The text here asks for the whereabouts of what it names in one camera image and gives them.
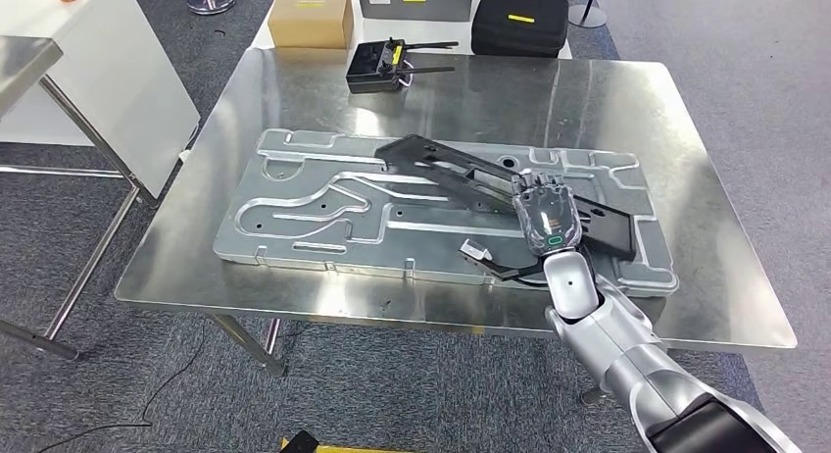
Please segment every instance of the gray carpet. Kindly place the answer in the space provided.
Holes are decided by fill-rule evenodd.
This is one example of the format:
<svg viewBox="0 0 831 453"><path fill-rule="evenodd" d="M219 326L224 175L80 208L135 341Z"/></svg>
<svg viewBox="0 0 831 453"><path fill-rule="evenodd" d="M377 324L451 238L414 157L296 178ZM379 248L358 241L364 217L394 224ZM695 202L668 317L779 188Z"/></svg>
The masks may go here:
<svg viewBox="0 0 831 453"><path fill-rule="evenodd" d="M184 0L138 1L204 120L270 0L238 0L211 18L187 14ZM616 57L605 30L573 30L569 38L577 58ZM0 145L0 157L99 164L77 148ZM125 194L113 180L0 175L3 318L46 327ZM288 375L271 377L199 315L115 301L116 280L151 218L141 205L132 209L61 332L85 353L83 361L0 344L0 451L36 451L84 428L138 421L203 331L194 365L149 409L153 427L99 431L52 451L276 451L281 436L301 428L325 443L411 451L642 450L614 403L576 403L591 381L556 341L289 323L282 333L299 335L278 343ZM266 328L262 320L243 323L254 334ZM741 357L674 356L694 375L758 405Z"/></svg>
<svg viewBox="0 0 831 453"><path fill-rule="evenodd" d="M746 359L804 451L831 444L827 1L600 0L620 56L672 73L788 314L799 347Z"/></svg>

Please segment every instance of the metal table top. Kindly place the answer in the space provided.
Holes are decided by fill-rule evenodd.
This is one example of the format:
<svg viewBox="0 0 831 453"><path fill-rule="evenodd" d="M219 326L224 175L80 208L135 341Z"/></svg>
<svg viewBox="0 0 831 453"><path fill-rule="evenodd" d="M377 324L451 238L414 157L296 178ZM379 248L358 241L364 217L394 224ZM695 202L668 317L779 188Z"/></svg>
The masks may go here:
<svg viewBox="0 0 831 453"><path fill-rule="evenodd" d="M413 55L399 94L350 95L340 51L245 53L128 265L116 298L148 309L553 336L545 292L232 264L212 247L267 128L631 152L680 289L636 299L671 346L792 348L796 337L661 64Z"/></svg>
<svg viewBox="0 0 831 453"><path fill-rule="evenodd" d="M49 38L0 35L0 117L35 85L63 53Z"/></svg>

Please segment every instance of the gray box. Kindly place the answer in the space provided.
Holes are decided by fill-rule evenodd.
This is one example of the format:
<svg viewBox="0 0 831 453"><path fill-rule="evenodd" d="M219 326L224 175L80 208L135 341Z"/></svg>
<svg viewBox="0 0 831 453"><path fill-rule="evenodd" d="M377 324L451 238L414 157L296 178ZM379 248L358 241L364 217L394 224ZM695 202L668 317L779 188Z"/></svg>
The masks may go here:
<svg viewBox="0 0 831 453"><path fill-rule="evenodd" d="M472 3L473 0L361 0L361 12L365 19L468 22Z"/></svg>
<svg viewBox="0 0 831 453"><path fill-rule="evenodd" d="M425 178L390 173L374 153L395 139L265 131L222 220L214 252L249 265L527 289L495 281L459 255L470 238L501 265L532 265L536 258L516 216L474 213ZM633 297L665 297L678 287L635 156L445 143L496 164L510 159L516 171L549 171L577 194L633 215L635 261L593 254L595 271Z"/></svg>

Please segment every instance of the robotic arm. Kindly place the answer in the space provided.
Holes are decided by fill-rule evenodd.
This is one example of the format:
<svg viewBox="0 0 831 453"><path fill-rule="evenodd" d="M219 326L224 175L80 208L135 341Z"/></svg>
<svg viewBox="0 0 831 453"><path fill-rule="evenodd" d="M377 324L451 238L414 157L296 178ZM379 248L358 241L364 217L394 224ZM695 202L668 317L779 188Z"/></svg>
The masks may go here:
<svg viewBox="0 0 831 453"><path fill-rule="evenodd" d="M552 306L546 319L600 388L629 412L648 451L801 451L753 406L687 373L666 354L649 319L579 252L581 224L570 188L535 173L513 177L513 205L542 262ZM481 262L486 249L462 252Z"/></svg>

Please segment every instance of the yellow floor marker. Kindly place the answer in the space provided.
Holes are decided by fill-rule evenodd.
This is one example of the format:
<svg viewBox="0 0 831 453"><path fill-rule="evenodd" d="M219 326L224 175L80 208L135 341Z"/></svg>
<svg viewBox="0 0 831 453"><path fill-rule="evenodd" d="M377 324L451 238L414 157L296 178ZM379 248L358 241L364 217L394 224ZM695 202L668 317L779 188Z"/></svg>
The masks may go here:
<svg viewBox="0 0 831 453"><path fill-rule="evenodd" d="M288 438L281 438L280 439L280 448L285 448L288 445ZM393 450L367 450L365 448L347 448L343 446L326 446L326 445L318 445L318 449L315 450L315 453L408 453L405 451L393 451Z"/></svg>

